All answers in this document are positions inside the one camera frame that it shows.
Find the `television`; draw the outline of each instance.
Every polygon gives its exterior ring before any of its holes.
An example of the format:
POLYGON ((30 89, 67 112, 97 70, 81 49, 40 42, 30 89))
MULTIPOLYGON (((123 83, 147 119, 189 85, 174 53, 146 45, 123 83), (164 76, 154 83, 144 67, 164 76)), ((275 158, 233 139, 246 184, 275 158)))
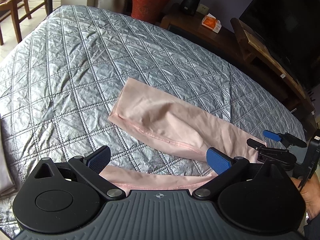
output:
POLYGON ((320 0, 253 0, 239 19, 306 89, 319 83, 311 65, 320 56, 320 0))

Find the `orange tissue box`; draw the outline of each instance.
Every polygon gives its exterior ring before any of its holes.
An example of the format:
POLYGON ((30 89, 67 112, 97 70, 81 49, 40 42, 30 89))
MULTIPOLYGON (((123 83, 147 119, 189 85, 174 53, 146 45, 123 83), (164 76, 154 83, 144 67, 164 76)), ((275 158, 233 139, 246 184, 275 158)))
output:
POLYGON ((202 19, 202 25, 208 29, 218 33, 221 29, 221 23, 213 15, 208 14, 202 19))

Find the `silver quilted bed cover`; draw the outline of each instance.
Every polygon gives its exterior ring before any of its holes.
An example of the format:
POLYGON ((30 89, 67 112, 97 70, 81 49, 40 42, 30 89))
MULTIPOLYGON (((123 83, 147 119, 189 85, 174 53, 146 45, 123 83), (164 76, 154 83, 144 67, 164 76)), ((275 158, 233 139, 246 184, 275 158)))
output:
MULTIPOLYGON (((85 6, 55 10, 0 66, 1 131, 18 187, 43 157, 65 162, 102 145, 111 165, 204 176, 206 163, 158 152, 108 122, 128 77, 159 88, 246 132, 304 138, 299 121, 225 60, 157 26, 85 6)), ((15 194, 0 199, 0 228, 19 233, 15 194)))

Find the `wall socket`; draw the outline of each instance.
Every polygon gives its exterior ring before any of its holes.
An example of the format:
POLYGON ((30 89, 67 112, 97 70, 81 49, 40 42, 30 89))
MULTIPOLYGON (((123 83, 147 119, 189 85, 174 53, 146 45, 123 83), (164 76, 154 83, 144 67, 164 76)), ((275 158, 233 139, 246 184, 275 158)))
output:
POLYGON ((199 4, 197 12, 203 14, 203 15, 207 15, 209 11, 209 7, 203 5, 202 3, 199 4))

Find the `red flower pot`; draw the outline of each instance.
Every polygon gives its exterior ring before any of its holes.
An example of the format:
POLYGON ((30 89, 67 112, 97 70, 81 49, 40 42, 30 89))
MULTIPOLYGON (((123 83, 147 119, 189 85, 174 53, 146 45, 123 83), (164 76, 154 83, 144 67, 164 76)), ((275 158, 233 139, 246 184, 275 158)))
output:
POLYGON ((132 0, 132 18, 156 23, 160 12, 169 0, 132 0))

